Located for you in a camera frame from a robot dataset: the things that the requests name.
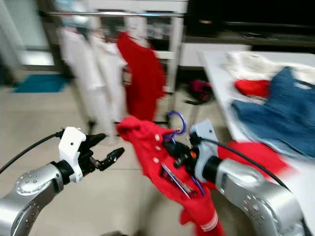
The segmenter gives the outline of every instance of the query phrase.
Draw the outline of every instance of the black cable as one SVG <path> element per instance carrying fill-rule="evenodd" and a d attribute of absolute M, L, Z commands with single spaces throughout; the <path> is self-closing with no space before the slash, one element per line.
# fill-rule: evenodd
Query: black cable
<path fill-rule="evenodd" d="M 254 160 L 250 159 L 248 156 L 240 153 L 239 151 L 225 145 L 225 144 L 222 144 L 222 143 L 219 143 L 217 141 L 214 141 L 212 139 L 206 139 L 206 138 L 202 138 L 202 137 L 199 137 L 199 139 L 202 141 L 207 141 L 207 142 L 210 142 L 210 143 L 213 143 L 217 146 L 221 146 L 222 148 L 225 148 L 237 155 L 239 155 L 240 157 L 244 158 L 245 160 L 247 160 L 248 162 L 252 163 L 253 165 L 257 166 L 258 168 L 260 168 L 263 172 L 265 172 L 267 175 L 269 175 L 271 178 L 273 178 L 280 186 L 286 188 L 288 191 L 291 192 L 291 190 L 278 178 L 276 177 L 271 171 L 269 171 L 268 169 L 266 169 L 265 167 L 263 167 L 262 165 L 260 165 L 259 163 L 255 162 Z M 305 222 L 305 219 L 304 219 L 304 216 L 302 217 L 302 220 L 301 220 L 301 223 L 302 223 L 302 226 L 303 226 L 303 229 L 304 229 L 304 233 L 305 233 L 305 236 L 313 236 L 310 229 L 308 228 L 308 226 L 306 225 L 306 222 Z"/>
<path fill-rule="evenodd" d="M 32 150 L 34 147 L 42 144 L 43 142 L 53 138 L 53 137 L 59 137 L 61 138 L 61 136 L 63 135 L 63 131 L 57 132 L 55 134 L 49 135 L 41 140 L 39 140 L 38 142 L 34 143 L 33 145 L 29 146 L 27 149 L 23 150 L 22 152 L 20 152 L 19 154 L 17 154 L 15 157 L 13 157 L 11 160 L 9 160 L 4 166 L 2 166 L 0 168 L 0 174 L 5 171 L 10 165 L 12 165 L 16 160 L 18 160 L 21 156 L 23 156 L 25 153 L 27 153 L 28 151 Z"/>

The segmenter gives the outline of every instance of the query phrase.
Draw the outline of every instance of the white clothing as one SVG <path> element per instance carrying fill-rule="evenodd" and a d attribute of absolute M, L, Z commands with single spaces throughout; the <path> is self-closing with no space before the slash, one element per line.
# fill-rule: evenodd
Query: white clothing
<path fill-rule="evenodd" d="M 120 122 L 126 114 L 126 93 L 122 77 L 123 67 L 127 62 L 121 56 L 116 43 L 106 43 L 93 33 L 89 35 L 89 39 L 107 85 L 111 118 Z"/>
<path fill-rule="evenodd" d="M 106 135 L 113 136 L 115 129 L 108 112 L 105 82 L 100 76 L 91 46 L 81 34 L 67 28 L 61 28 L 60 34 L 63 59 L 75 75 L 89 115 L 96 119 Z"/>
<path fill-rule="evenodd" d="M 224 66 L 234 78 L 246 80 L 271 80 L 285 66 L 290 66 L 297 80 L 315 85 L 315 67 L 298 63 L 273 62 L 249 51 L 227 53 Z"/>

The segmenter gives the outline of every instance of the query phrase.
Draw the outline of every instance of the metal rail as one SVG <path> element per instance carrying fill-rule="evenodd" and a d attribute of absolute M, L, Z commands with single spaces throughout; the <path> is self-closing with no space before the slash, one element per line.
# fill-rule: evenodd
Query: metal rail
<path fill-rule="evenodd" d="M 50 16 L 97 16 L 97 17 L 184 17 L 184 14 L 179 13 L 140 13 L 140 12 L 121 12 L 121 11 L 100 11 L 100 12 L 76 12 L 76 11 L 50 11 L 46 12 Z"/>

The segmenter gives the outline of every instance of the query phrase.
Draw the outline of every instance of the wall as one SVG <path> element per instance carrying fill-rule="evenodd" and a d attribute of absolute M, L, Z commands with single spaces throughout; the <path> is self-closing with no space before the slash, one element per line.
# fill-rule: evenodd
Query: wall
<path fill-rule="evenodd" d="M 4 0 L 4 2 L 24 46 L 32 49 L 48 49 L 35 0 Z"/>
<path fill-rule="evenodd" d="M 0 57 L 3 63 L 9 67 L 11 70 L 19 67 L 20 60 L 16 55 L 14 49 L 12 48 L 10 41 L 4 34 L 3 28 L 0 25 Z"/>

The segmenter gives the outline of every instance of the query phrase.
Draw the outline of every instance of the hanging red shirt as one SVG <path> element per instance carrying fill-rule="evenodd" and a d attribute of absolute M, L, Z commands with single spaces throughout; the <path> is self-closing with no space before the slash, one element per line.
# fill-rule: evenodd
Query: hanging red shirt
<path fill-rule="evenodd" d="M 132 76 L 125 87 L 128 112 L 138 119 L 153 120 L 157 99 L 164 95 L 163 68 L 151 48 L 138 45 L 126 32 L 118 36 L 117 46 Z"/>

